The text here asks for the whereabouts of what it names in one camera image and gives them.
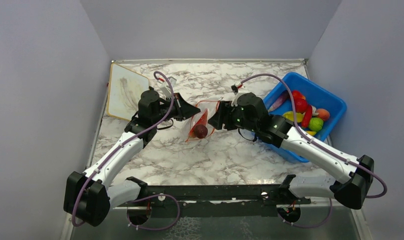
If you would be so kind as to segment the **clear orange zip bag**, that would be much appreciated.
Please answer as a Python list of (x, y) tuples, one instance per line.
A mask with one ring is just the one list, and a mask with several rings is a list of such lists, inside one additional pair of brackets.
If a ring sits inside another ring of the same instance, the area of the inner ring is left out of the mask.
[(212, 135), (215, 129), (208, 124), (208, 120), (216, 113), (220, 98), (208, 98), (199, 101), (195, 106), (200, 112), (185, 121), (181, 129), (180, 140), (183, 142), (198, 141)]

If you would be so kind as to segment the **brown toy plum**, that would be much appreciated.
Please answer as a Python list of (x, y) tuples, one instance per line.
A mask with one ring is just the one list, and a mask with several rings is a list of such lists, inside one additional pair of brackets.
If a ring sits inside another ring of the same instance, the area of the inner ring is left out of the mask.
[(195, 125), (193, 128), (193, 137), (198, 139), (204, 139), (208, 135), (208, 129), (203, 124)]

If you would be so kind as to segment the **yellow toy star fruit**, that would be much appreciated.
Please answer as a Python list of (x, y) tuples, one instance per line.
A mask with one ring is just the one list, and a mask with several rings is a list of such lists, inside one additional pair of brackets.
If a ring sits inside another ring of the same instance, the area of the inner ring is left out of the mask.
[(304, 118), (304, 114), (299, 112), (294, 113), (293, 111), (288, 111), (283, 114), (283, 117), (285, 117), (290, 121), (296, 121), (297, 123), (301, 123)]

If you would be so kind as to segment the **red watermelon slice toy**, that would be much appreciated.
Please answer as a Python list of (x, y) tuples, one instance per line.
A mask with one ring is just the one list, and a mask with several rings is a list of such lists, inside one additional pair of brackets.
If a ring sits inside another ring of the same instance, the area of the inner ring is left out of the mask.
[(192, 133), (194, 126), (195, 125), (205, 125), (206, 126), (207, 125), (207, 117), (208, 117), (208, 111), (205, 109), (201, 115), (198, 115), (197, 117), (194, 117), (192, 119), (192, 122), (191, 122), (191, 125), (190, 125), (191, 128), (190, 128), (190, 132), (189, 132), (189, 137), (191, 139), (197, 139), (197, 138), (193, 137), (193, 133)]

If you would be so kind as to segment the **red toy apple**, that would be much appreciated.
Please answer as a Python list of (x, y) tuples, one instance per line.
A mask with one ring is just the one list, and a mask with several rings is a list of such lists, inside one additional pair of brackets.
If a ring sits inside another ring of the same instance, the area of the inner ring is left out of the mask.
[(297, 113), (304, 113), (308, 108), (308, 103), (303, 98), (295, 98), (294, 104), (295, 104), (295, 111)]

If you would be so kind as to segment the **yellow toy banana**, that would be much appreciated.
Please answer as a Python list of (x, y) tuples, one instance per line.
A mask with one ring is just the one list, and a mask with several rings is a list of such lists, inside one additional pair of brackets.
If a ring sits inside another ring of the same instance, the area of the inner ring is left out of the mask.
[(310, 131), (310, 130), (307, 130), (306, 133), (311, 135), (311, 136), (315, 136), (317, 134), (316, 131)]

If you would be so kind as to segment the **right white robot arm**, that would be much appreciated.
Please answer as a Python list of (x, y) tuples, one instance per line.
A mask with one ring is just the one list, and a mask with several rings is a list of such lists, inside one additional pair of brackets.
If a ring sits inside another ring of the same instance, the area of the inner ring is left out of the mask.
[(245, 93), (233, 101), (220, 101), (208, 124), (217, 130), (244, 129), (255, 138), (277, 148), (302, 156), (325, 170), (330, 177), (292, 178), (290, 184), (278, 190), (279, 199), (289, 204), (296, 198), (323, 197), (342, 205), (362, 208), (373, 183), (374, 160), (363, 155), (356, 157), (341, 152), (312, 137), (281, 115), (270, 115), (261, 98)]

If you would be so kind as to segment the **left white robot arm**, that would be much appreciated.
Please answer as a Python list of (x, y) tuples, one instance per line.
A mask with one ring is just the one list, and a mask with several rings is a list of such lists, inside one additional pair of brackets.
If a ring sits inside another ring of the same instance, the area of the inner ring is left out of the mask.
[(119, 186), (111, 186), (113, 179), (153, 139), (160, 123), (187, 120), (200, 112), (179, 93), (162, 99), (155, 90), (144, 91), (135, 116), (116, 144), (84, 172), (74, 171), (68, 176), (63, 209), (71, 214), (73, 226), (87, 223), (96, 227), (112, 208), (122, 203), (131, 201), (137, 206), (145, 203), (147, 192), (140, 183), (126, 180)]

